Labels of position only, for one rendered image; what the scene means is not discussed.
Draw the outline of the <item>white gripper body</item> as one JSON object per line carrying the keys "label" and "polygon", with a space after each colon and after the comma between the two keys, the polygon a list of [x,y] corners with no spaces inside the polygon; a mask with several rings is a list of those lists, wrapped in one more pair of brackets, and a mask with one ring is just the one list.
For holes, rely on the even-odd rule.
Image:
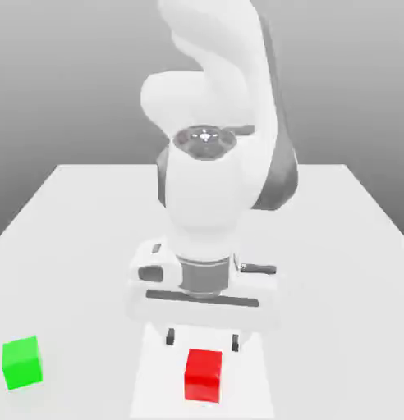
{"label": "white gripper body", "polygon": [[126,283],[126,310],[139,321],[160,325],[267,330],[278,318],[278,276],[242,274],[220,295],[193,298],[165,283]]}

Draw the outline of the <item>small red cube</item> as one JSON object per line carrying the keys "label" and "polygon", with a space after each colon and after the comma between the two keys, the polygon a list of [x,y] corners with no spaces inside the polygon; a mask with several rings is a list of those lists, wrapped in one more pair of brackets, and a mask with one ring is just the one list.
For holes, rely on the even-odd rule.
{"label": "small red cube", "polygon": [[223,353],[189,349],[184,372],[184,397],[189,401],[220,402]]}

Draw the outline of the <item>small green cube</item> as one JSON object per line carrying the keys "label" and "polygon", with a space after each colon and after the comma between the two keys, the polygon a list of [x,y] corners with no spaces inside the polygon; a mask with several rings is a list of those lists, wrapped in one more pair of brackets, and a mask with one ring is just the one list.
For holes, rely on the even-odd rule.
{"label": "small green cube", "polygon": [[1,367],[8,390],[40,383],[44,375],[37,336],[3,343]]}

